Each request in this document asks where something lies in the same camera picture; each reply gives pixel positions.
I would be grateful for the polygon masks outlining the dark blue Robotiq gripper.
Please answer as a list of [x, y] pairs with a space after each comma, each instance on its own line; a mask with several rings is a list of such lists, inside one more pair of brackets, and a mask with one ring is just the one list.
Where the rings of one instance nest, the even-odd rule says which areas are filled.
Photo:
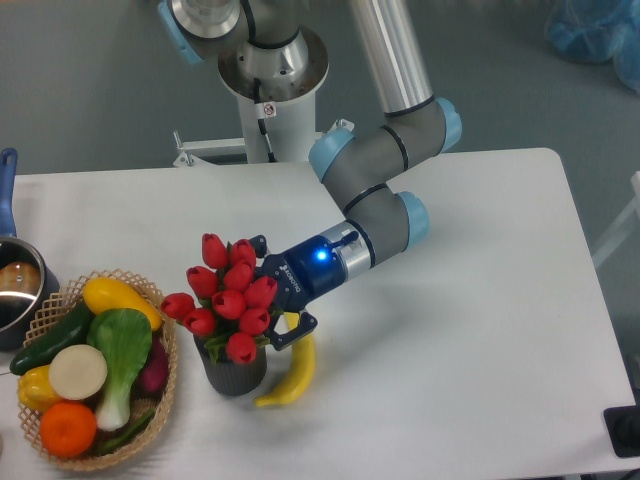
[[[277, 283], [275, 305], [288, 311], [267, 329], [275, 350], [284, 350], [315, 330], [317, 319], [303, 310], [309, 303], [367, 272], [376, 260], [369, 238], [353, 221], [343, 221], [278, 254], [270, 254], [264, 235], [250, 238], [249, 243], [256, 257], [264, 259], [258, 273]], [[276, 331], [280, 319], [293, 323], [285, 333]]]

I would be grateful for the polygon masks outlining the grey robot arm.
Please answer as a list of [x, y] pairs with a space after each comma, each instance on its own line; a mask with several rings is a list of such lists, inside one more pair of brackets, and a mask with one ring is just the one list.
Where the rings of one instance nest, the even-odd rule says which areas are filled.
[[299, 21], [295, 1], [163, 1], [158, 11], [182, 56], [213, 57], [238, 104], [242, 146], [251, 163], [308, 161], [343, 221], [272, 254], [255, 239], [262, 271], [276, 280], [279, 308], [299, 321], [267, 338], [284, 349], [308, 335], [306, 310], [320, 296], [420, 242], [429, 229], [423, 203], [388, 181], [451, 148], [460, 138], [454, 106], [433, 94], [407, 6], [354, 1], [384, 124], [356, 136], [342, 120], [318, 134], [315, 94], [328, 72], [322, 40]]

